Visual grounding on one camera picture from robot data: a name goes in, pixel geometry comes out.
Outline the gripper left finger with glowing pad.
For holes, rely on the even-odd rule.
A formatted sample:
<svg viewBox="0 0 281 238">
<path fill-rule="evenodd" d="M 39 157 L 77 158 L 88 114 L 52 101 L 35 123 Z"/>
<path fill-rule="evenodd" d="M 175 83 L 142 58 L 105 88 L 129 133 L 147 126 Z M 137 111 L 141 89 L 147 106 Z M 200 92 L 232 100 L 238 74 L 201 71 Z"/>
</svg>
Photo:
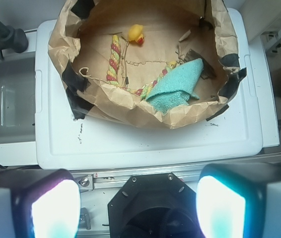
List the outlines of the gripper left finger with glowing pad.
<svg viewBox="0 0 281 238">
<path fill-rule="evenodd" d="M 74 238 L 79 187 L 65 169 L 0 169 L 0 238 Z"/>
</svg>

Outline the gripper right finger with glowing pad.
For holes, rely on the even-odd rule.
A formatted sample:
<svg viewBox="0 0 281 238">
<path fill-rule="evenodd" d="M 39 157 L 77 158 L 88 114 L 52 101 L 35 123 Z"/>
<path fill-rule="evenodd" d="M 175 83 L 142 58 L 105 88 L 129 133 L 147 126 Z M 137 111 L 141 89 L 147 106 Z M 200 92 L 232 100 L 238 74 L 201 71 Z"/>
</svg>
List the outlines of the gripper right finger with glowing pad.
<svg viewBox="0 0 281 238">
<path fill-rule="evenodd" d="M 208 164 L 196 210 L 207 238 L 281 238 L 281 162 Z"/>
</svg>

